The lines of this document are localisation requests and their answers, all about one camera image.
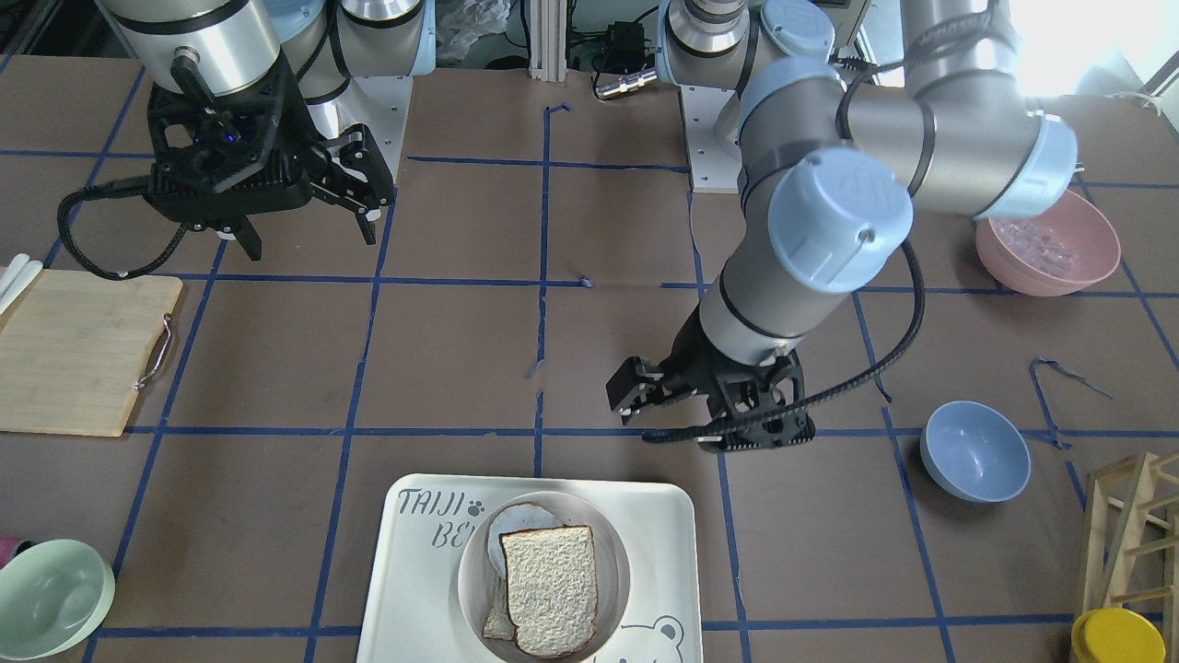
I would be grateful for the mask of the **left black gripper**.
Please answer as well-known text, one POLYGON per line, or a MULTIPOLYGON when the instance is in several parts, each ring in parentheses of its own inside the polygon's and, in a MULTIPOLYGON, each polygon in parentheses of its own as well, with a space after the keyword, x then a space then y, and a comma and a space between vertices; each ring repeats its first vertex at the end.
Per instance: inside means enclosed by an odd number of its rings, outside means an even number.
MULTIPOLYGON (((658 411, 691 396, 705 396, 712 425, 735 425, 746 415, 762 415, 801 401, 804 390, 796 352, 772 357, 769 366, 740 365, 711 343, 702 323, 686 322, 672 352, 661 362, 626 357, 606 381, 608 406, 620 424, 630 425, 645 411, 658 411)), ((727 433, 678 434, 660 432, 660 444, 693 440, 709 453, 737 449, 793 448, 814 440, 814 420, 806 411, 788 413, 766 424, 727 433)))

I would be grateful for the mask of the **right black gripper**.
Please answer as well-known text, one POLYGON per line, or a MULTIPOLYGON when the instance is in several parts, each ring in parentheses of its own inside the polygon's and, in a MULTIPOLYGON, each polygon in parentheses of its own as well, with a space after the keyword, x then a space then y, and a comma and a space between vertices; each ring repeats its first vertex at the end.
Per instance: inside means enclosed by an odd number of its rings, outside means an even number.
POLYGON ((391 168, 365 124, 320 140, 291 70, 270 70, 251 87, 215 98, 211 109, 153 85, 147 126, 154 163, 145 201, 167 219, 217 227, 252 262, 263 256, 248 215, 320 201, 354 214, 365 244, 396 201, 391 168), (309 172, 299 155, 309 149, 309 172))

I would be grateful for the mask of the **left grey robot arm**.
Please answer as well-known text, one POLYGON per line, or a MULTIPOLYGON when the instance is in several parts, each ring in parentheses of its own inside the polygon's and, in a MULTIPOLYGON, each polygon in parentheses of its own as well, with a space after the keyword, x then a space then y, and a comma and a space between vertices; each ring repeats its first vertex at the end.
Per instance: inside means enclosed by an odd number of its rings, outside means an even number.
POLYGON ((745 234, 660 362, 627 357, 606 385, 611 411, 704 396, 706 425, 647 431, 647 442, 788 448, 814 438, 809 408, 896 365, 926 319, 926 280, 908 235, 918 210, 1027 218, 1066 191, 1074 131, 1029 110, 1020 39, 1005 1, 905 1, 903 88, 847 81, 834 24, 809 1, 664 1, 656 72, 731 88, 745 234), (905 334, 869 368, 804 393, 797 344, 901 251, 914 307, 905 334))

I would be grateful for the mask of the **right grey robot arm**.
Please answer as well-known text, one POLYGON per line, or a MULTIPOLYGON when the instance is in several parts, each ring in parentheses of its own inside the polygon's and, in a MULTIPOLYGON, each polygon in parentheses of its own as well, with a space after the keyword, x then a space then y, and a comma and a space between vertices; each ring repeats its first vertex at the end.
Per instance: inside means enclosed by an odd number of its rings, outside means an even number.
POLYGON ((394 126, 358 87, 437 64, 433 1, 104 1, 153 87, 149 175, 103 188, 139 196, 187 232, 262 257, 251 218, 342 206, 367 244, 395 201, 394 126))

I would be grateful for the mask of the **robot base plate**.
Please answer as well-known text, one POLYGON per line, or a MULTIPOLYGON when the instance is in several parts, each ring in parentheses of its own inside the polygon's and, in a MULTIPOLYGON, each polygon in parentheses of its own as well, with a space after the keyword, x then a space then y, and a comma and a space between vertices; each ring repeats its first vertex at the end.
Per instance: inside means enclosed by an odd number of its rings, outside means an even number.
POLYGON ((353 78, 347 88, 328 94, 325 100, 309 100, 308 109, 327 139, 345 134, 345 129, 353 125, 365 124, 396 183, 414 87, 411 76, 353 78))

